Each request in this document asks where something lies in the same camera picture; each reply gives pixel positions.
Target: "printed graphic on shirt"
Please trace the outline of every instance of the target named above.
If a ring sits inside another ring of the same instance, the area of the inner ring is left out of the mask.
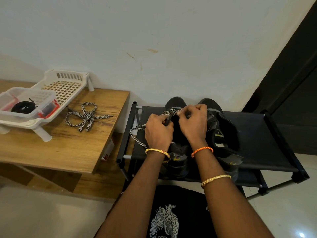
[[[172,208],[176,205],[165,205],[165,208],[159,207],[157,209],[155,218],[152,219],[150,237],[151,238],[163,238],[171,237],[176,238],[178,234],[178,219],[172,212]]]

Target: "dragon graphic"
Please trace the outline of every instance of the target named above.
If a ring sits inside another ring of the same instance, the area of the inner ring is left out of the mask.
[[[166,205],[165,208],[157,209],[155,218],[151,222],[150,237],[157,238],[157,231],[164,228],[165,233],[172,238],[176,238],[178,234],[178,219],[172,212],[172,208],[176,205]]]

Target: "zigzag patterned shoelace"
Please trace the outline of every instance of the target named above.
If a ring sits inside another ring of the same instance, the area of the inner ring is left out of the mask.
[[[178,111],[179,111],[179,109],[171,108],[170,111],[164,111],[163,113],[160,114],[160,116],[162,116],[162,115],[168,115],[168,116],[172,115],[172,116],[174,116]],[[144,143],[142,143],[140,140],[138,140],[138,139],[132,134],[132,131],[133,131],[133,130],[138,130],[138,131],[139,131],[139,130],[145,130],[145,128],[146,128],[146,124],[137,125],[137,127],[130,129],[129,134],[130,134],[130,136],[133,138],[133,140],[134,140],[137,144],[141,145],[141,146],[144,147],[144,148],[148,148],[148,146],[146,146]]]
[[[87,111],[85,109],[85,106],[87,105],[94,105],[94,109],[92,111]],[[79,127],[78,131],[81,132],[83,130],[83,128],[85,127],[85,125],[87,124],[85,130],[89,131],[91,126],[93,125],[93,121],[95,119],[107,119],[109,117],[113,117],[113,115],[102,115],[102,116],[95,116],[95,111],[97,110],[97,105],[95,103],[89,103],[89,102],[85,102],[81,105],[81,111],[83,112],[83,114],[76,112],[74,110],[71,110],[71,112],[66,114],[65,117],[65,123],[67,125],[69,125],[70,127]],[[79,123],[79,124],[72,124],[71,122],[69,122],[68,117],[70,115],[76,115],[78,117],[80,117],[81,119],[83,119],[84,121]]]

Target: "tiled floor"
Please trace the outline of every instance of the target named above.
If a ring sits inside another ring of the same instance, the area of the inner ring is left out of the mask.
[[[297,155],[310,179],[250,201],[276,238],[317,237],[317,157]],[[263,171],[268,186],[290,179],[286,172]],[[198,192],[199,183],[170,181]],[[257,189],[244,188],[247,196]],[[1,237],[92,238],[111,203],[53,195],[22,188],[0,190]]]

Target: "black sneaker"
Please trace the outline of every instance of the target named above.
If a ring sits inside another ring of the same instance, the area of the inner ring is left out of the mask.
[[[185,108],[187,105],[180,97],[171,98],[165,105],[166,114],[169,115],[165,122],[172,121],[174,124],[173,141],[168,149],[171,160],[161,166],[161,174],[172,178],[184,178],[189,171],[188,158],[192,153],[192,149],[188,140],[183,135],[179,127],[179,117],[177,111]]]
[[[205,98],[198,104],[207,105],[206,142],[213,148],[214,155],[224,171],[236,181],[239,165],[243,162],[243,157],[237,154],[240,149],[238,131],[234,124],[224,117],[224,112],[215,101]]]

